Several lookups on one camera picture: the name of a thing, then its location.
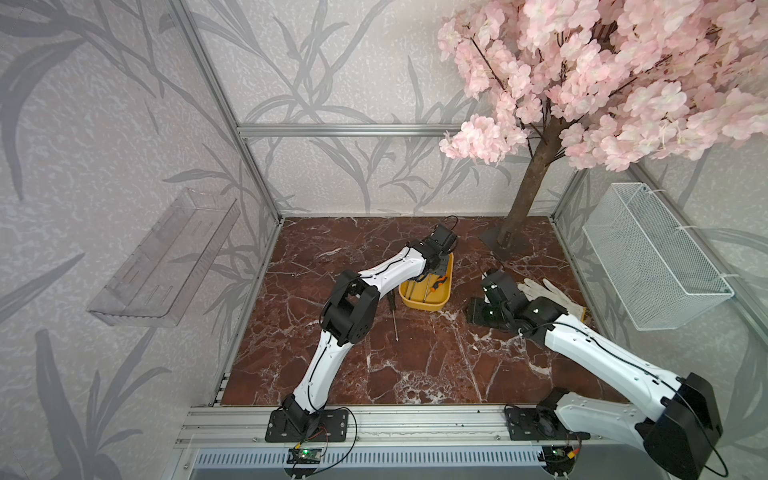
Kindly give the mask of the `yellow plastic storage box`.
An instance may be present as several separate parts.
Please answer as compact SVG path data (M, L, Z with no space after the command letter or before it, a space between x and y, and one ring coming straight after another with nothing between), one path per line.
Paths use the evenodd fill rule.
M428 275L426 279L416 281L408 280L398 287L398 294L404 305L415 310L435 312L441 310L448 302L451 296L452 280L454 268L454 254L449 259L446 282L429 298L424 301L425 289L429 287L438 277L437 275Z

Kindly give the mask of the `orange black screwdriver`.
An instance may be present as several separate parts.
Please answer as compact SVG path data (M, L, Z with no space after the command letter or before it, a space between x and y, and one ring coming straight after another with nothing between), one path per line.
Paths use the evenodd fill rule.
M446 282L446 280L446 275L440 276L429 287L427 287L425 289L424 301L426 301L432 293L436 292Z

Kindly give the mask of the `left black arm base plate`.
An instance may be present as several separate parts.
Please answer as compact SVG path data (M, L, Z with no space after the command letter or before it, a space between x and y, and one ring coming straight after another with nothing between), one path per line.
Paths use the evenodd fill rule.
M350 414L346 409L321 410L310 415L301 415L294 422L284 409L274 410L265 433L267 443L339 443L347 438Z

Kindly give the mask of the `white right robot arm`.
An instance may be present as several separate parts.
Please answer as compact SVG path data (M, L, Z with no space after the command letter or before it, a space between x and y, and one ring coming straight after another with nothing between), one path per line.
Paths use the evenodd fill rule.
M712 385L691 373L681 377L655 366L586 326L556 301L528 299L502 270L481 280L466 319L515 333L557 352L612 386L624 402L597 400L554 388L534 407L504 409L511 439L603 437L645 452L677 479L697 479L723 434Z

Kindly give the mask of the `dark metal tree base plate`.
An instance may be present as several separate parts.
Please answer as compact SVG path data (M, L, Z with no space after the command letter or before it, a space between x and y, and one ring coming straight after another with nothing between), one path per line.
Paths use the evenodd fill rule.
M496 226L482 233L480 240L501 261L529 255L533 252L530 240L521 232L506 233L502 241L499 241L499 236L500 227Z

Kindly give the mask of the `clear acrylic wall shelf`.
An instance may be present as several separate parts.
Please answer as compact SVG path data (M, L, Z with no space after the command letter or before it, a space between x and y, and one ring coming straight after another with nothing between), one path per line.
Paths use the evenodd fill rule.
M113 327L177 326L240 214L232 193L182 189L87 312Z

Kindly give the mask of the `artificial cherry blossom tree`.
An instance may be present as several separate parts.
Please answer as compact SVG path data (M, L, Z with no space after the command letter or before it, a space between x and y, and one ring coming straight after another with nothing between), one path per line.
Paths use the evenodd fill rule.
M531 156L499 241L558 160L619 172L767 132L763 1L488 1L447 18L437 40L466 96L491 108L441 151L485 164Z

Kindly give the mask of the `white cotton work glove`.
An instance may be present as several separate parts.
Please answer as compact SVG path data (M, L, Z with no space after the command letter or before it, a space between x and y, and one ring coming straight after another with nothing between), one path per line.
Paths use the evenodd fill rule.
M529 301L533 301L538 297L550 299L564 307L568 311L569 315L572 315L578 318L581 322L584 322L586 308L569 298L562 290L554 286L548 279L544 279L543 283L538 283L530 278L525 278L522 283L517 284L517 287Z

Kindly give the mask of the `aluminium front rail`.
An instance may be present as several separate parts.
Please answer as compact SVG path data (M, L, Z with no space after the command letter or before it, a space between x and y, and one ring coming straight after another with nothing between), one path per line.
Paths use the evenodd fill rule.
M511 440L502 404L351 405L346 440L332 447L577 445L562 439ZM192 408L177 448L267 448L266 407Z

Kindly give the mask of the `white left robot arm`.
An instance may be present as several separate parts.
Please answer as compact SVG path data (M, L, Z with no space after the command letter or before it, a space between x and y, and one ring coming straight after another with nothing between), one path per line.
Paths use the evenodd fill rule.
M382 263L337 277L319 316L321 335L313 358L277 409L291 430L307 437L317 429L332 383L349 350L372 329L380 300L407 281L445 272L457 244L456 233L439 223L426 238L408 242Z

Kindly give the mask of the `left green circuit board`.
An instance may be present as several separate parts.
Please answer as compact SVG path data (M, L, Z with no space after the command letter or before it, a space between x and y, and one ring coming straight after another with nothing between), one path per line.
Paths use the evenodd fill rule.
M318 465L324 456L321 448L298 447L288 450L286 463L289 465Z

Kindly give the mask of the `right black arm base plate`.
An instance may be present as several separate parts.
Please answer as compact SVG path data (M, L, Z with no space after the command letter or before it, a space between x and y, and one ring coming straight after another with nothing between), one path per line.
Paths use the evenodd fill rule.
M587 432L568 430L547 407L521 407L507 404L503 409L506 426L511 440L567 441L589 440Z

